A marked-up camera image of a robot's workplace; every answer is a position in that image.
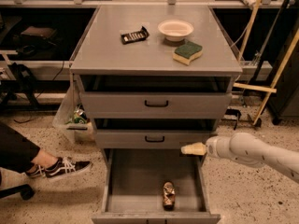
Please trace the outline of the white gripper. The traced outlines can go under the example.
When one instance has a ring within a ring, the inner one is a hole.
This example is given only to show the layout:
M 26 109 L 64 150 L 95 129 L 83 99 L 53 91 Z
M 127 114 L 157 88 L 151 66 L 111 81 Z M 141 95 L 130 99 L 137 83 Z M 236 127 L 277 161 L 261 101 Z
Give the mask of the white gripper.
M 213 158 L 230 159 L 230 138 L 225 136 L 213 136 L 206 140 L 206 146 L 201 143 L 189 144 L 181 148 L 181 152 L 186 155 L 202 156 L 207 154 Z

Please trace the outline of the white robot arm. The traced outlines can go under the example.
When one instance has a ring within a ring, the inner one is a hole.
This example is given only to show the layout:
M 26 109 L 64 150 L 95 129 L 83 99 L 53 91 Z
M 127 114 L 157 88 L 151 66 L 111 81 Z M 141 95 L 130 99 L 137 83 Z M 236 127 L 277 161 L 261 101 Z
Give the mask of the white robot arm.
M 250 133 L 235 133 L 231 137 L 213 136 L 205 143 L 197 142 L 180 149 L 184 155 L 208 155 L 227 159 L 248 167 L 265 164 L 289 179 L 299 183 L 299 153 L 266 144 Z

